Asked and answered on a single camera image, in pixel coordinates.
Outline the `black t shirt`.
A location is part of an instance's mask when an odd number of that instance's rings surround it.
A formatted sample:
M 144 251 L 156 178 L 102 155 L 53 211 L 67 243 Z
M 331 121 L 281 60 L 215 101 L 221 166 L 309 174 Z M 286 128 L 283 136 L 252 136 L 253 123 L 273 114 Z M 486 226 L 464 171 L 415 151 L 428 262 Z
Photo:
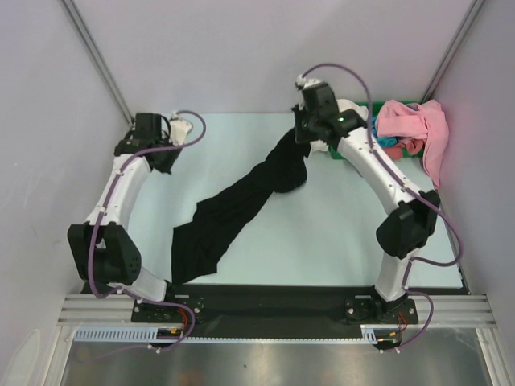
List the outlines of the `black t shirt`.
M 171 281 L 182 285 L 214 274 L 238 234 L 273 194 L 290 193 L 307 181 L 311 145 L 299 144 L 291 129 L 264 161 L 217 195 L 196 204 L 192 220 L 174 228 Z

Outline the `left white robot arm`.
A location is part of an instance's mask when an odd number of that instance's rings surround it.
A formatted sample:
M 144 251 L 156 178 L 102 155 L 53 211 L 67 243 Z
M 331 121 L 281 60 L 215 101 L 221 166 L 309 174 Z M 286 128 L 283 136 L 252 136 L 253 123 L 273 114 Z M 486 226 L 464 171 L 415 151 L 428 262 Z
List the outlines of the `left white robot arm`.
M 97 298 L 118 292 L 140 301 L 149 300 L 150 312 L 163 322 L 176 316 L 178 302 L 166 294 L 166 281 L 143 266 L 128 225 L 150 173 L 170 173 L 185 146 L 174 142 L 152 145 L 120 141 L 99 201 L 83 223 L 69 226 L 67 234 L 77 272 Z

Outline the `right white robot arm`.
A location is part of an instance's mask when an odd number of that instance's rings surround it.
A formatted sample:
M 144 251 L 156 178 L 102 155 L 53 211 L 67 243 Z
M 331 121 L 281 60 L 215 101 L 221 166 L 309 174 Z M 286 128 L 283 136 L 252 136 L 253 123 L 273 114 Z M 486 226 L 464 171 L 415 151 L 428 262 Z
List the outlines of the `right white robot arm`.
M 377 321 L 391 322 L 400 313 L 398 299 L 406 293 L 408 260 L 435 232 L 439 196 L 420 190 L 388 159 L 369 133 L 364 106 L 345 108 L 338 100 L 312 110 L 299 103 L 291 111 L 297 142 L 321 140 L 337 150 L 370 185 L 385 211 L 376 230 L 383 257 L 374 285 L 379 298 L 371 302 L 371 312 Z

